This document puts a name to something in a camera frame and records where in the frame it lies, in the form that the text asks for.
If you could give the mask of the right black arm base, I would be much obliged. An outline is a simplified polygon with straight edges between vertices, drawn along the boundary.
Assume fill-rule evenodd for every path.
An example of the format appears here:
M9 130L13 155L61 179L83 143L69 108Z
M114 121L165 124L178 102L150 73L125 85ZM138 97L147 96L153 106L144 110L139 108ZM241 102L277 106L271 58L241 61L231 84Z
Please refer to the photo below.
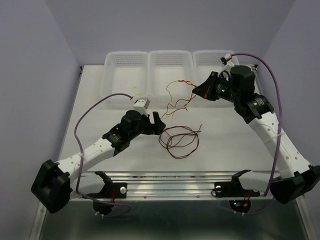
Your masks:
M240 177L251 170L242 170L231 177L230 181L220 181L214 184L211 195L216 198L240 198L230 200L229 205L236 214L247 214L251 209L251 197L259 197L260 192L252 189L246 190L242 187Z

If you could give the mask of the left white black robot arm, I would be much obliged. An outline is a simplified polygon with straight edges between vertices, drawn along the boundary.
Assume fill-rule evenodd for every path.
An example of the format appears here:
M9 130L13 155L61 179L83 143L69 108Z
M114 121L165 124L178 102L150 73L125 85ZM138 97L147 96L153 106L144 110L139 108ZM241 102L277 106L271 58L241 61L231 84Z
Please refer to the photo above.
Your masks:
M78 182L82 172L115 157L127 149L139 135L162 134L166 124L160 119L158 112L154 111L152 115L154 122L150 121L149 114L128 110L120 123L89 147L81 146L79 153L56 162L50 159L43 162L31 186L31 192L51 214L60 211L71 199L72 182Z

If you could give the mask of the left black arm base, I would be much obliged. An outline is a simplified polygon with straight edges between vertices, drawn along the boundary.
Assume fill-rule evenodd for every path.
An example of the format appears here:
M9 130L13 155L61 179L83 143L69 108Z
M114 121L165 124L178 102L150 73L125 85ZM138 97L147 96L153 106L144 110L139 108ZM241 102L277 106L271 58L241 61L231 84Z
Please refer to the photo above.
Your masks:
M103 186L98 192L85 194L84 198L92 200L92 209L95 215L101 218L116 218L129 213L130 205L116 202L116 199L127 197L128 184L126 182L114 182L103 171L95 171L93 176L101 178ZM121 207L125 210L120 213L112 213L115 207Z

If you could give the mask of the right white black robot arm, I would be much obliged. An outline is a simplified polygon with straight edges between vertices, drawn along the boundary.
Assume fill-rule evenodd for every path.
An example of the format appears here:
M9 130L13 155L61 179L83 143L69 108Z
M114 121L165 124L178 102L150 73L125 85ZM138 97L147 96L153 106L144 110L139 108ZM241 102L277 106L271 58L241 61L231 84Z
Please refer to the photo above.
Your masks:
M208 100L231 102L234 110L258 135L273 157L271 173L250 169L234 174L231 181L221 182L216 197L241 197L244 192L270 192L281 204L309 192L320 180L320 167L306 160L280 125L269 100L255 92L255 74L245 65L233 66L229 78L212 72L206 81L193 89L193 94Z

